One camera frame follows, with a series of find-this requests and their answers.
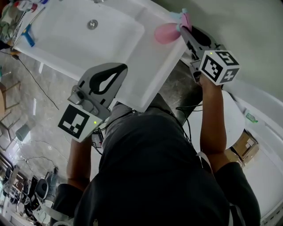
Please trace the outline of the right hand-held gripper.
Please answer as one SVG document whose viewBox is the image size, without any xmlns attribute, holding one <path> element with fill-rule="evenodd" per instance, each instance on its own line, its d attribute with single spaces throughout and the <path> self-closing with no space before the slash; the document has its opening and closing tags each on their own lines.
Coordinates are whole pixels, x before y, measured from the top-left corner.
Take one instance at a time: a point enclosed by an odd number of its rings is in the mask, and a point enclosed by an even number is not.
<svg viewBox="0 0 283 226">
<path fill-rule="evenodd" d="M 215 85 L 232 82 L 237 76 L 240 64 L 235 56 L 218 44 L 207 32 L 195 26 L 189 30 L 180 27 L 180 33 L 191 52 L 189 69 L 196 83 L 201 74 Z"/>
</svg>

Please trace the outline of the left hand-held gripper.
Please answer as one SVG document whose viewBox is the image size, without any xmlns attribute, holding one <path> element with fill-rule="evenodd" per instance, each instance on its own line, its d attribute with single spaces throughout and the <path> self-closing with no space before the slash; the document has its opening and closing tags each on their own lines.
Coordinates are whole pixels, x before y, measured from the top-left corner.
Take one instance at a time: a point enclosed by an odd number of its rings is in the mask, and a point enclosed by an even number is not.
<svg viewBox="0 0 283 226">
<path fill-rule="evenodd" d="M 127 72 L 123 63 L 105 63 L 88 69 L 60 108 L 58 128 L 77 142 L 88 138 L 110 116 L 108 107 Z"/>
</svg>

